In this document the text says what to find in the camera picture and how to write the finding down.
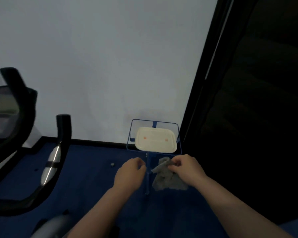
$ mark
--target forearm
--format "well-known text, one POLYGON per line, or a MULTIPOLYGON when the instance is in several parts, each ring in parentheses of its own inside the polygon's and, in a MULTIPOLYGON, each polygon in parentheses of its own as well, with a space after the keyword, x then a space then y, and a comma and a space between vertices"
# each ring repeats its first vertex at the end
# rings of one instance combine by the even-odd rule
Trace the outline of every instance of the forearm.
POLYGON ((230 238, 292 237, 216 181, 201 178, 195 187, 207 200, 230 238))
POLYGON ((110 188, 74 226, 68 238, 103 238, 130 196, 129 192, 110 188))

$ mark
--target gray cloth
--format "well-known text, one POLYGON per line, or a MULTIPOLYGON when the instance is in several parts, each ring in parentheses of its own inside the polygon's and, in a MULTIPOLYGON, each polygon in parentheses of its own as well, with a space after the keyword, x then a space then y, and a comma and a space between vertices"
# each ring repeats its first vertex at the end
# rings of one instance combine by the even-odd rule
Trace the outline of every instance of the gray cloth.
POLYGON ((152 184, 155 191, 163 190, 165 188, 188 189, 188 185, 185 184, 176 173, 168 169, 169 165, 175 165, 175 163, 173 163, 169 157, 164 157, 159 159, 159 165, 151 170, 153 173, 157 173, 152 184))

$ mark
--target right hand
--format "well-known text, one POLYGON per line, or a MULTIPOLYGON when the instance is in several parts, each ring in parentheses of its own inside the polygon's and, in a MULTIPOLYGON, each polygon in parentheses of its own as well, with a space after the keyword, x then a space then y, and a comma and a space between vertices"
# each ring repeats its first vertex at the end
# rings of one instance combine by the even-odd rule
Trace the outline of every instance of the right hand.
POLYGON ((172 161, 176 165, 169 165, 168 169, 177 173, 188 185, 196 187, 201 179, 207 178, 198 161, 190 155, 178 155, 173 157, 172 161))

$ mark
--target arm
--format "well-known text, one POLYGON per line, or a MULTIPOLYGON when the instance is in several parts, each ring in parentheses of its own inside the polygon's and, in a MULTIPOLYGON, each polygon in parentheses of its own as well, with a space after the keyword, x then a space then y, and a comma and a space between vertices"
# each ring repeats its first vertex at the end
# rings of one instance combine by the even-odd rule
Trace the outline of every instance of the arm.
POLYGON ((195 158, 182 155, 175 156, 172 161, 178 166, 168 168, 204 196, 230 238, 292 237, 207 177, 195 158))
POLYGON ((68 238, 104 237, 123 205, 144 179, 146 166, 140 158, 130 159, 117 171, 114 186, 74 226, 68 238))

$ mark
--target blue wire rack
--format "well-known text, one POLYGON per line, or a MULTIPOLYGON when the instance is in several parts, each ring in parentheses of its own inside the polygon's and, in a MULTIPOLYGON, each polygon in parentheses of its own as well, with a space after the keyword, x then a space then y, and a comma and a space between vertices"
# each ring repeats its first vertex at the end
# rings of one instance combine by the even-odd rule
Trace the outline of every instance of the blue wire rack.
POLYGON ((181 141, 180 141, 180 134, 179 134, 179 125, 176 123, 171 123, 171 122, 162 122, 162 121, 154 121, 154 120, 145 120, 145 119, 133 119, 131 121, 131 125, 130 125, 130 129, 129 129, 129 135, 128 135, 128 140, 127 140, 127 144, 126 144, 126 149, 130 150, 130 151, 136 151, 136 152, 142 152, 142 153, 146 153, 146 157, 147 157, 147 173, 146 173, 146 195, 149 195, 150 193, 150 188, 149 188, 149 179, 150 179, 150 174, 151 172, 151 167, 150 167, 150 163, 151 163, 151 159, 154 158, 156 155, 167 155, 167 156, 176 156, 176 155, 181 155, 182 154, 182 147, 181 147, 181 141), (148 152, 148 151, 143 151, 143 150, 139 150, 139 149, 129 149, 128 148, 128 144, 129 142, 135 142, 135 138, 131 137, 131 128, 132 128, 132 123, 135 120, 139 120, 139 121, 147 121, 147 122, 152 122, 152 127, 156 128, 158 123, 169 123, 169 124, 175 124, 178 128, 178 137, 177 137, 177 150, 174 153, 158 153, 158 152, 148 152))

